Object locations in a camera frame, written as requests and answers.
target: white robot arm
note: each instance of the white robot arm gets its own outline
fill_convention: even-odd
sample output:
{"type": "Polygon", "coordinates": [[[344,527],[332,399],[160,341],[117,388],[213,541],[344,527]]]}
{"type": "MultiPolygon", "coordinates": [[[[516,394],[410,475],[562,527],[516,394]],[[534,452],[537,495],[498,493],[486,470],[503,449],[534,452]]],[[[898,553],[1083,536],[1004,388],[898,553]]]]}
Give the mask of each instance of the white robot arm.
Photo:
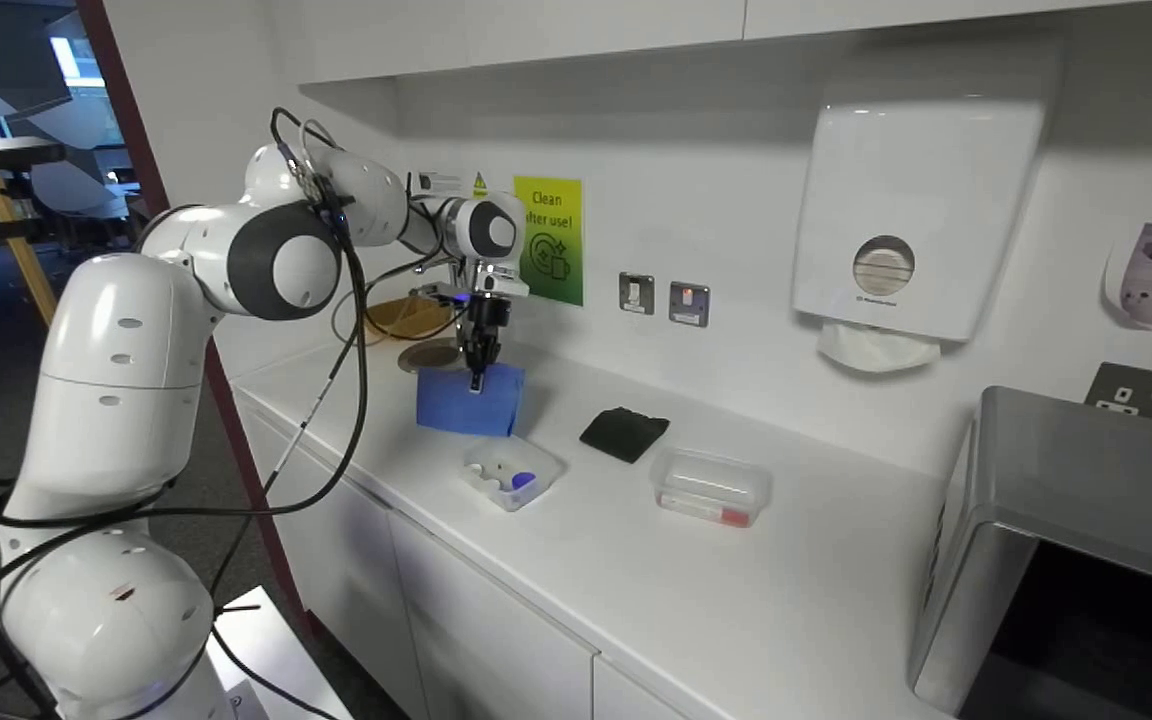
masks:
{"type": "MultiPolygon", "coordinates": [[[[358,243],[445,249],[467,275],[516,249],[491,202],[413,208],[401,182],[328,147],[319,163],[261,147],[246,195],[160,215],[142,256],[78,267],[50,331],[13,522],[72,522],[158,495],[194,449],[205,348],[223,313],[296,322],[335,295],[344,234],[358,243]]],[[[473,279],[467,310],[500,306],[473,279]]],[[[460,341],[482,377],[500,318],[460,341]]],[[[0,524],[0,570],[63,527],[0,524]]],[[[60,718],[227,718],[200,662],[213,597],[144,524],[78,536],[0,583],[0,628],[39,674],[60,718]]]]}

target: white wall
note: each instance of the white wall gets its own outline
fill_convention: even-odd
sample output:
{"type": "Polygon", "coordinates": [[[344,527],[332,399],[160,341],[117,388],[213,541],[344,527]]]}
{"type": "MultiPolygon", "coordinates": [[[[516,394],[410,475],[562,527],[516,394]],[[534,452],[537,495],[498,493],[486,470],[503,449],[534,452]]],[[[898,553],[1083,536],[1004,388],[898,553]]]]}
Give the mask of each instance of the white wall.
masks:
{"type": "Polygon", "coordinates": [[[513,341],[942,472],[989,385],[1080,399],[1100,359],[1152,369],[1152,331],[1096,302],[1109,243],[1152,202],[1152,27],[1066,35],[1067,81],[979,336],[899,379],[836,371],[788,313],[818,96],[863,35],[401,81],[403,162],[486,168],[498,189],[585,182],[589,306],[529,306],[513,341]],[[615,313],[615,272],[707,285],[711,327],[615,313]]]}

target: countertop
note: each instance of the countertop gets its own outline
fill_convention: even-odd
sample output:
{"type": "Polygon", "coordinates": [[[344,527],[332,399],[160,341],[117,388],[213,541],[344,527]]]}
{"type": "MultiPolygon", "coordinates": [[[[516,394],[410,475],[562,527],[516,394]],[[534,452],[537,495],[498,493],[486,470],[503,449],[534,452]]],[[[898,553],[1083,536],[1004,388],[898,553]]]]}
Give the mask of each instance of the countertop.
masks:
{"type": "MultiPolygon", "coordinates": [[[[565,458],[567,472],[537,506],[503,513],[466,480],[466,452],[486,442],[416,428],[416,377],[398,369],[398,353],[401,345],[369,353],[369,428],[348,480],[612,669],[690,718],[942,718],[907,691],[905,663],[946,480],[516,353],[508,359],[529,369],[516,435],[565,458]],[[641,466],[577,442],[596,413],[622,406],[674,419],[641,466]],[[767,470],[767,513],[754,527],[724,527],[658,507],[647,470],[663,449],[767,470]]],[[[285,353],[240,396],[293,432],[332,357],[335,348],[285,353]]],[[[300,444],[335,459],[353,407],[348,363],[300,444]]]]}

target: clear plastic container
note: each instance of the clear plastic container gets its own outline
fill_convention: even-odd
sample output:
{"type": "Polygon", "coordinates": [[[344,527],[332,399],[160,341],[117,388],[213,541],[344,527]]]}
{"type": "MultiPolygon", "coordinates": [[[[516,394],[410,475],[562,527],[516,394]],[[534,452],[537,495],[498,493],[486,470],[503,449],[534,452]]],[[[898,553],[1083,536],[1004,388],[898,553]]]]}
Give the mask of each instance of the clear plastic container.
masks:
{"type": "Polygon", "coordinates": [[[565,475],[565,459],[519,435],[482,444],[466,458],[467,483],[491,506],[516,513],[534,506],[551,480],[565,475]]]}
{"type": "Polygon", "coordinates": [[[691,458],[691,452],[661,452],[654,466],[658,506],[716,522],[729,527],[747,527],[774,499],[774,472],[716,459],[716,458],[691,458]]]}

